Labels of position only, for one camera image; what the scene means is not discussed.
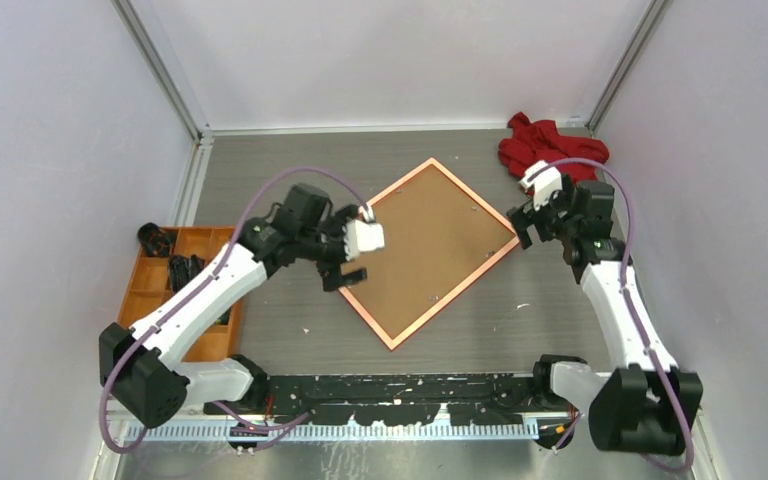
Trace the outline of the red picture frame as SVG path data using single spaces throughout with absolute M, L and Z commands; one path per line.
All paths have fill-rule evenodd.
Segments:
M 369 202 L 384 249 L 343 266 L 366 280 L 342 296 L 394 350 L 518 246 L 510 222 L 430 158 Z

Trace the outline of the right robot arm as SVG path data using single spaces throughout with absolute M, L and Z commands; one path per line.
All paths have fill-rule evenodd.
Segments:
M 626 243 L 612 234 L 614 188 L 601 181 L 525 182 L 531 197 L 508 211 L 523 248 L 534 229 L 559 241 L 563 260 L 590 301 L 613 370 L 606 378 L 579 357 L 544 354 L 534 364 L 531 397 L 544 410 L 568 402 L 587 422 L 601 451 L 683 456 L 703 384 L 660 341 L 643 305 Z

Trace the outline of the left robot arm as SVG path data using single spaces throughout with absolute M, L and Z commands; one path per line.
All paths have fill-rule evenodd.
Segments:
M 278 270 L 310 261 L 331 292 L 365 280 L 365 268 L 343 273 L 343 265 L 384 246 L 383 226 L 370 207 L 334 210 L 321 189 L 293 185 L 271 213 L 244 219 L 216 257 L 163 305 L 129 327 L 112 323 L 101 332 L 103 398 L 116 400 L 147 429 L 184 407 L 214 401 L 258 412 L 267 389 L 249 367 L 233 358 L 187 362 L 190 348 Z

